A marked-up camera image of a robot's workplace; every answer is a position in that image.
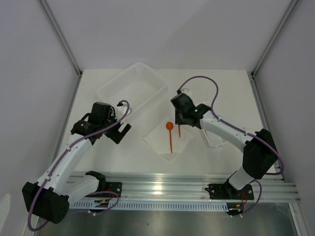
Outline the orange plastic spoon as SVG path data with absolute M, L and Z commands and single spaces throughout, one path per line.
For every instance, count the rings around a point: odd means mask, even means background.
M 169 132 L 169 145 L 170 145 L 170 153 L 173 153 L 173 145 L 172 145 L 172 130 L 174 128 L 174 124 L 172 122 L 167 122 L 166 129 Z

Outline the white paper napkin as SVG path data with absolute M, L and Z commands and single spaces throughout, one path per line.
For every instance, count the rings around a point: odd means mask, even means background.
M 170 153 L 169 132 L 166 129 L 167 122 L 172 122 L 174 128 L 172 130 L 173 153 Z M 171 161 L 180 154 L 184 153 L 185 148 L 192 141 L 193 135 L 185 128 L 181 128 L 181 137 L 178 135 L 178 125 L 169 117 L 165 117 L 143 140 L 148 146 L 160 157 Z

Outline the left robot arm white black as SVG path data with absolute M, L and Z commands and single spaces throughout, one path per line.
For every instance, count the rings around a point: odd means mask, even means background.
M 73 125 L 63 151 L 45 173 L 34 183 L 25 183 L 22 194 L 28 211 L 27 224 L 30 231 L 37 230 L 32 227 L 33 215 L 44 219 L 46 223 L 58 224 L 66 217 L 69 207 L 84 197 L 105 196 L 120 199 L 116 190 L 108 189 L 106 176 L 95 171 L 86 172 L 70 188 L 65 187 L 77 164 L 98 139 L 106 136 L 119 144 L 131 129 L 129 123 L 123 122 L 131 111 L 129 102 L 121 100 L 117 105 L 126 107 L 120 118 L 112 105 L 95 102 L 91 112 Z

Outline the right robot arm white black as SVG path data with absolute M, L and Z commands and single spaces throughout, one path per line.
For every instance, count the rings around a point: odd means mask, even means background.
M 205 104 L 194 105 L 192 99 L 181 92 L 171 99 L 175 108 L 175 123 L 189 125 L 212 132 L 233 144 L 243 154 L 242 166 L 223 184 L 227 199 L 235 199 L 253 180 L 262 179 L 277 161 L 277 151 L 271 133 L 261 129 L 254 134 L 245 128 L 228 124 Z

